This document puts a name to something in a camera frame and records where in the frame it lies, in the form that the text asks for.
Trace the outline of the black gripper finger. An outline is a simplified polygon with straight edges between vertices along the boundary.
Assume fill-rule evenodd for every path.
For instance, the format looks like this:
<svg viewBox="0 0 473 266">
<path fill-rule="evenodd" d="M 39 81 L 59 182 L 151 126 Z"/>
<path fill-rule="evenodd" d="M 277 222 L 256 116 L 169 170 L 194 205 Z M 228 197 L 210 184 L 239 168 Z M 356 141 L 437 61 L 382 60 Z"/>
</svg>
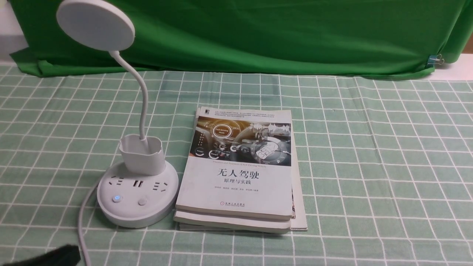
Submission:
<svg viewBox="0 0 473 266">
<path fill-rule="evenodd" d="M 64 245 L 30 259 L 5 263 L 4 266 L 77 266 L 81 253 L 77 245 Z"/>
</svg>

